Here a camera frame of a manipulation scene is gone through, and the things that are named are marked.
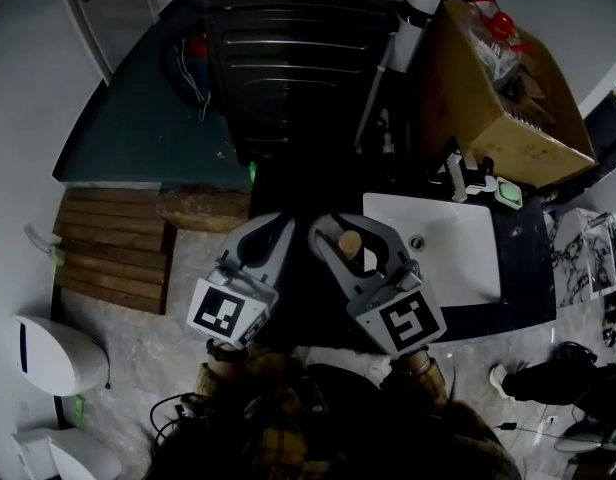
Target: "marble floor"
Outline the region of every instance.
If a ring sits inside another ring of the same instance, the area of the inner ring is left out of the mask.
[[[74,416],[74,399],[64,399],[66,417],[117,453],[123,464],[123,480],[141,479],[150,462],[154,435],[150,408],[162,398],[189,391],[200,363],[207,359],[203,337],[187,327],[185,319],[196,279],[208,273],[222,241],[222,235],[179,232],[165,316],[125,309],[67,290],[62,294],[66,323],[101,343],[111,365],[111,388],[84,393],[85,410],[79,420]],[[542,362],[554,345],[565,340],[591,348],[599,356],[598,365],[616,361],[616,344],[608,348],[601,341],[602,317],[603,301],[589,301],[560,308],[554,322],[433,344],[431,354],[439,361],[455,398],[471,404],[489,425],[517,422],[527,429],[559,435],[573,424],[570,406],[504,400],[490,386],[489,370],[497,362],[510,369],[521,362]],[[302,349],[298,354],[308,362],[345,366],[376,383],[388,371],[387,361],[378,356],[358,357],[326,349]],[[157,423],[163,425],[172,416],[171,408],[157,411]],[[568,460],[572,455],[555,451],[555,439],[529,432],[496,432],[517,461],[522,477],[571,478]]]

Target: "plaid shirt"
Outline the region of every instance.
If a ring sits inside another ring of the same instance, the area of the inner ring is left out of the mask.
[[[247,413],[255,410],[262,392],[278,410],[268,416],[265,431],[257,442],[247,444],[245,453],[254,457],[253,478],[262,480],[318,480],[331,467],[328,460],[311,455],[300,415],[306,410],[313,418],[328,418],[329,411],[319,387],[303,372],[295,378],[299,386],[288,382],[296,371],[296,362],[288,356],[272,353],[257,345],[249,348],[243,365],[219,363],[225,370],[218,376],[203,364],[195,393],[216,401],[240,399]],[[417,407],[434,425],[448,428],[455,445],[486,461],[490,478],[519,479],[514,460],[501,446],[492,430],[479,415],[462,402],[449,402],[445,381],[434,359],[422,374],[393,372],[381,390],[395,404]]]

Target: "drain hole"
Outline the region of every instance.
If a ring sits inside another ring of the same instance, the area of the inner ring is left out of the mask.
[[[408,240],[408,245],[415,252],[421,252],[426,248],[426,241],[421,235],[412,235]]]

